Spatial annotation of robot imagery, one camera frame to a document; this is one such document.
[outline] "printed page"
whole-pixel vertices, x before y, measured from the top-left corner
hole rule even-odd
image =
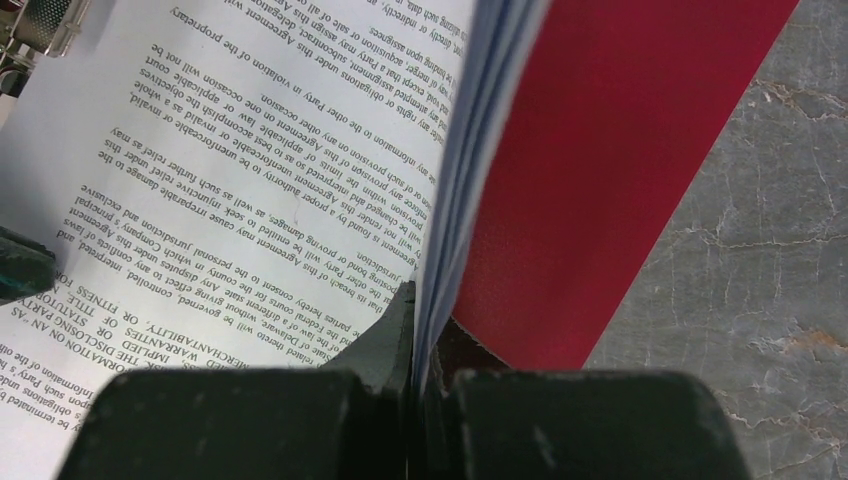
[[[119,372],[315,366],[376,321],[417,267],[472,10],[95,1],[0,132],[0,224],[61,270],[0,309],[3,478],[50,478]]]

